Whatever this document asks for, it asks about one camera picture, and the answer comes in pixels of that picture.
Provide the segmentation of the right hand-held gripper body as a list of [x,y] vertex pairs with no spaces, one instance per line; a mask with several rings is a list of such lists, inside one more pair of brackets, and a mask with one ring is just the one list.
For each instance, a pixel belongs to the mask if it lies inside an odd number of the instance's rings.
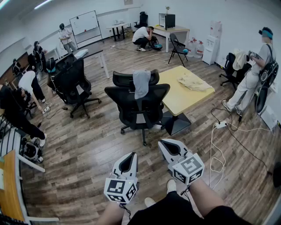
[[168,169],[174,178],[189,186],[203,175],[205,165],[197,153],[187,152],[184,157],[169,164]]

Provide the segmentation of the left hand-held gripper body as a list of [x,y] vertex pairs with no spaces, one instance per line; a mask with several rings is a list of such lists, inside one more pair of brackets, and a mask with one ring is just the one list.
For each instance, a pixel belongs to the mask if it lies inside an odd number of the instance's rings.
[[138,190],[137,177],[125,177],[111,173],[105,180],[104,194],[109,201],[128,204]]

